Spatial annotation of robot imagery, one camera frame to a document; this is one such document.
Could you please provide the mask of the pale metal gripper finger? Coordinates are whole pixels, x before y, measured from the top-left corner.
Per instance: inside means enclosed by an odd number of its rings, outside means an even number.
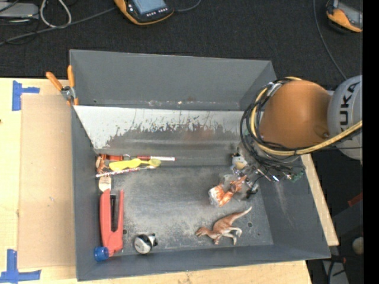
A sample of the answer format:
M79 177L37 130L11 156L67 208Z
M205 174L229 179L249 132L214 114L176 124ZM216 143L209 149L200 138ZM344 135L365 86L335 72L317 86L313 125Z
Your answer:
M234 175L234 174L227 174L227 175L223 175L220 179L220 184L222 186L230 186L230 185L233 185L233 184L240 184L241 182L243 182L245 179L244 176L238 176L238 175Z
M236 193L238 201L247 201L258 193L259 183L254 183L252 186L244 184L239 192Z

